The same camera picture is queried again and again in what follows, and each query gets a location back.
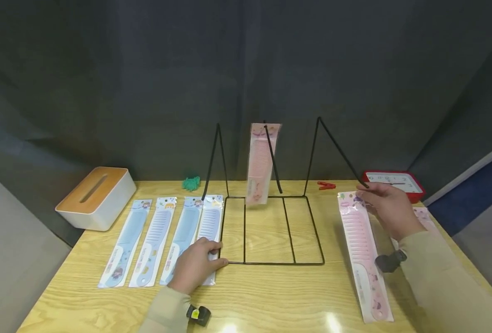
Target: tissue box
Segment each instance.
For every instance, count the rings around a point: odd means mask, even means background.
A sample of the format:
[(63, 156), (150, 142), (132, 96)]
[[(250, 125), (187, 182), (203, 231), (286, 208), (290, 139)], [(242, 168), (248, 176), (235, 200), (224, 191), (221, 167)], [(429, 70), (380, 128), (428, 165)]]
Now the tissue box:
[(106, 231), (135, 193), (126, 168), (98, 167), (55, 208), (76, 228)]

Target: green object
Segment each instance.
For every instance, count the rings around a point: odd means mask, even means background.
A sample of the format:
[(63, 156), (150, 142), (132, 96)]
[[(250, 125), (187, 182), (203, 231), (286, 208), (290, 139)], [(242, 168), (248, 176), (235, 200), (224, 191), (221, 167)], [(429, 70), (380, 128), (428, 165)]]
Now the green object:
[(194, 178), (186, 178), (182, 184), (182, 187), (190, 192), (197, 190), (198, 186), (200, 186), (200, 177), (198, 176)]

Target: hand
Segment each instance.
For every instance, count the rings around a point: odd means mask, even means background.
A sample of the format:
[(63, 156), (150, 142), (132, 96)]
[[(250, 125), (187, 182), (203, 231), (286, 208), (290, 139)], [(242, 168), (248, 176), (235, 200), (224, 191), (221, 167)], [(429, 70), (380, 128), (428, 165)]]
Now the hand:
[(179, 256), (168, 287), (190, 295), (211, 273), (228, 265), (225, 258), (210, 261), (207, 257), (209, 252), (216, 253), (221, 248), (222, 242), (209, 241), (205, 237), (198, 239)]
[(424, 226), (414, 214), (407, 194), (384, 183), (367, 183), (369, 188), (357, 185), (357, 196), (372, 204), (378, 220), (390, 236), (397, 241), (425, 231)]

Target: yellow label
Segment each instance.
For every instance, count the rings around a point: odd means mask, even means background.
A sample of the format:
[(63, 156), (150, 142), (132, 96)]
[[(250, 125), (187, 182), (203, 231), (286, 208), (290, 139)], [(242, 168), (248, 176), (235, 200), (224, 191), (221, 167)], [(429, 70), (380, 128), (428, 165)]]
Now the yellow label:
[(193, 311), (192, 311), (192, 313), (191, 313), (191, 318), (192, 318), (192, 319), (198, 319), (198, 316), (199, 316), (199, 315), (200, 315), (200, 310), (195, 309), (195, 310), (193, 310)]

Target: wooden tissue box lid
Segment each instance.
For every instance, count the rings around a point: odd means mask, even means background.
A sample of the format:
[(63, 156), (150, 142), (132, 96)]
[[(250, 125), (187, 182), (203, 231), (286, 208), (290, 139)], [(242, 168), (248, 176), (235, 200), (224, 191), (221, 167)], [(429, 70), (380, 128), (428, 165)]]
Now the wooden tissue box lid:
[(126, 168), (95, 168), (55, 209), (81, 214), (93, 213), (127, 172)]

